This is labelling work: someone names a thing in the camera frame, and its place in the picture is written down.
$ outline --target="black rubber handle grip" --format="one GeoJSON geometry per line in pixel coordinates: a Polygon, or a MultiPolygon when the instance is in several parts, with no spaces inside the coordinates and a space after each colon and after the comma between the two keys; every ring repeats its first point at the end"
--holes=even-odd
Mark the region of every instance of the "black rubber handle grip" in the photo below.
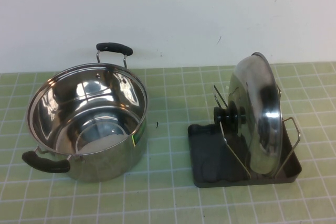
{"type": "Polygon", "coordinates": [[[132,55],[133,49],[130,47],[127,47],[123,44],[119,43],[113,43],[113,42],[105,42],[105,43],[99,43],[96,45],[96,48],[98,51],[104,52],[119,52],[123,55],[132,55]]]}
{"type": "Polygon", "coordinates": [[[52,161],[47,158],[39,157],[34,151],[22,154],[22,160],[32,168],[45,173],[67,173],[70,171],[70,162],[67,159],[52,161]]]}

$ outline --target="green tile countertop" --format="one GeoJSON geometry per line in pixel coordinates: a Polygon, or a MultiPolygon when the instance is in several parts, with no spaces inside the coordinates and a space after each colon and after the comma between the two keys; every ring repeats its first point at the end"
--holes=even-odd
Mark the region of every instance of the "green tile countertop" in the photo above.
{"type": "MultiPolygon", "coordinates": [[[[302,132],[302,173],[291,184],[211,189],[193,185],[187,127],[212,122],[212,86],[227,96],[233,67],[134,70],[150,98],[147,153],[126,174],[95,184],[21,160],[36,147],[27,105],[54,73],[0,75],[0,224],[336,223],[336,63],[272,69],[283,116],[294,116],[302,132]]],[[[295,142],[290,122],[287,130],[295,142]]]]}

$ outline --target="stainless steel pot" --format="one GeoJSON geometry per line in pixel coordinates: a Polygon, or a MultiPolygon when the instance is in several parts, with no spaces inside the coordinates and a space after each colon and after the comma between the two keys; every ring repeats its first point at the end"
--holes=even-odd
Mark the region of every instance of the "stainless steel pot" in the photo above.
{"type": "Polygon", "coordinates": [[[38,147],[22,155],[31,167],[101,182],[129,170],[145,152],[148,97],[127,69],[133,50],[116,43],[97,44],[97,50],[98,63],[55,75],[33,97],[26,119],[38,147]],[[101,51],[122,53],[125,67],[100,63],[101,51]]]}

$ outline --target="pot lid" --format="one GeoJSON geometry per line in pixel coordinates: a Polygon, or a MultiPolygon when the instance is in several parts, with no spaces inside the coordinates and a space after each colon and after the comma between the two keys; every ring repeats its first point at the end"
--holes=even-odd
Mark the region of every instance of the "pot lid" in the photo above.
{"type": "Polygon", "coordinates": [[[249,150],[245,165],[258,174],[272,176],[281,155],[282,115],[274,75],[262,54],[256,52],[235,67],[228,107],[214,111],[215,122],[225,116],[226,125],[245,138],[249,150]]]}

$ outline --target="black plastic tray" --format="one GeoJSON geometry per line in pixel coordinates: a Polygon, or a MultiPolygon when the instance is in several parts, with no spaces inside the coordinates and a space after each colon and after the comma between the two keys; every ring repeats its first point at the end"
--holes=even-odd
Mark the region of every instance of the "black plastic tray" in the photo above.
{"type": "MultiPolygon", "coordinates": [[[[227,129],[224,129],[224,132],[227,143],[244,163],[248,153],[245,139],[230,134],[227,129]]],[[[219,126],[190,125],[188,138],[194,184],[200,188],[292,183],[302,171],[300,162],[293,152],[276,178],[265,177],[252,171],[249,178],[237,158],[225,145],[219,126]]],[[[279,167],[291,150],[292,145],[285,124],[282,123],[282,151],[279,167]]]]}

